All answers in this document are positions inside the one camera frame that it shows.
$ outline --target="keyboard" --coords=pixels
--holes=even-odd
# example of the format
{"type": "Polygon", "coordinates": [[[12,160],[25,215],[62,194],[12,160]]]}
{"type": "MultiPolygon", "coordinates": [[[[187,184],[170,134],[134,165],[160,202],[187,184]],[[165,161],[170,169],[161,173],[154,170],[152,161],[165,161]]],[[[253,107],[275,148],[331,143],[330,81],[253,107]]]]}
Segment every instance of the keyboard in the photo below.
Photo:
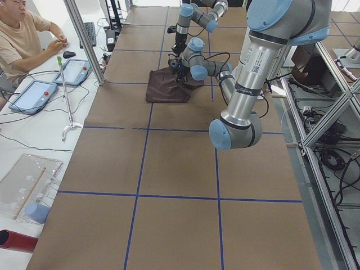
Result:
{"type": "Polygon", "coordinates": [[[88,36],[90,38],[92,47],[96,46],[96,33],[95,33],[95,24],[93,21],[89,21],[89,22],[84,22],[84,26],[85,26],[85,30],[88,33],[88,36]]]}

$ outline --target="man's hand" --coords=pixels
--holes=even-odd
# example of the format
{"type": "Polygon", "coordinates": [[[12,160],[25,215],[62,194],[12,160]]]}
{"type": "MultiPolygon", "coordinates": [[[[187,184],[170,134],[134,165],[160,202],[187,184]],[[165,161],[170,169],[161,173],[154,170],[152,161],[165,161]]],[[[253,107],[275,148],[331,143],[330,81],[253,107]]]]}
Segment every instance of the man's hand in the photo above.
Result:
{"type": "Polygon", "coordinates": [[[68,45],[68,39],[64,36],[64,34],[58,35],[57,39],[62,43],[63,47],[68,45]]]}
{"type": "Polygon", "coordinates": [[[51,55],[55,55],[60,52],[62,48],[62,42],[57,39],[50,42],[50,44],[46,48],[46,51],[48,51],[51,55]]]}

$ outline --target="white wall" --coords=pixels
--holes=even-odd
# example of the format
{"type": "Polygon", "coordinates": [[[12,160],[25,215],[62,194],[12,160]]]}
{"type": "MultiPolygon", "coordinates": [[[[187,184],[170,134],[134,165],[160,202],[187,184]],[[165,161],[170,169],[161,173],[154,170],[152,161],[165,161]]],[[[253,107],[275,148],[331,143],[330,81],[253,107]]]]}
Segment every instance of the white wall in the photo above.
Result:
{"type": "MultiPolygon", "coordinates": [[[[62,27],[69,19],[69,13],[63,0],[28,0],[33,2],[41,17],[62,27]]],[[[100,10],[99,0],[75,0],[81,15],[96,14],[100,10]]]]}
{"type": "MultiPolygon", "coordinates": [[[[32,0],[28,0],[26,2],[26,6],[27,6],[28,10],[30,10],[31,12],[40,15],[39,10],[37,9],[37,7],[35,6],[35,4],[32,0]]],[[[47,48],[48,44],[52,40],[52,36],[51,36],[50,32],[44,31],[44,32],[38,33],[38,36],[40,39],[41,47],[44,49],[47,48]]]]}
{"type": "Polygon", "coordinates": [[[333,11],[360,11],[359,0],[332,0],[333,11]]]}

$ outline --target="tablet screen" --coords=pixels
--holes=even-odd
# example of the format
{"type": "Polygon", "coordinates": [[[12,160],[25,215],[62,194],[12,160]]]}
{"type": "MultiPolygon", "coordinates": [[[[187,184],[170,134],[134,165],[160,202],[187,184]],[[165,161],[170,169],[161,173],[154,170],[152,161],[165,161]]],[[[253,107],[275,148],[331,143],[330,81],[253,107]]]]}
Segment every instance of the tablet screen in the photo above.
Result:
{"type": "MultiPolygon", "coordinates": [[[[79,74],[83,71],[86,61],[68,60],[64,66],[64,78],[67,83],[74,83],[77,81],[79,74]]],[[[56,77],[56,81],[62,82],[61,74],[56,77]]]]}
{"type": "Polygon", "coordinates": [[[25,93],[21,94],[14,104],[20,109],[31,109],[51,86],[48,83],[34,82],[26,89],[25,93]]]}

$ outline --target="reacher grabber tool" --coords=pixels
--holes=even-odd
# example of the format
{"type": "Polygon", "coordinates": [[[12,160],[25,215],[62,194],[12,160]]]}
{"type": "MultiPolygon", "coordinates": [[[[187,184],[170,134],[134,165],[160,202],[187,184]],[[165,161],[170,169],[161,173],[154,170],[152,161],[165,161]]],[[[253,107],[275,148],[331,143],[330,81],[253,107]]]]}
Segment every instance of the reacher grabber tool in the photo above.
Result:
{"type": "Polygon", "coordinates": [[[71,109],[70,109],[68,90],[66,89],[66,81],[65,81],[65,77],[64,77],[64,71],[63,71],[63,68],[62,68],[62,62],[61,62],[61,57],[60,56],[57,57],[57,62],[58,62],[58,65],[60,67],[62,86],[64,88],[64,95],[65,95],[67,113],[69,114],[69,121],[70,121],[70,124],[67,125],[62,130],[62,141],[65,142],[65,140],[66,140],[66,132],[68,132],[69,130],[74,129],[74,128],[83,128],[84,126],[82,124],[80,124],[80,123],[76,123],[76,122],[73,121],[73,116],[71,115],[71,109]]]}

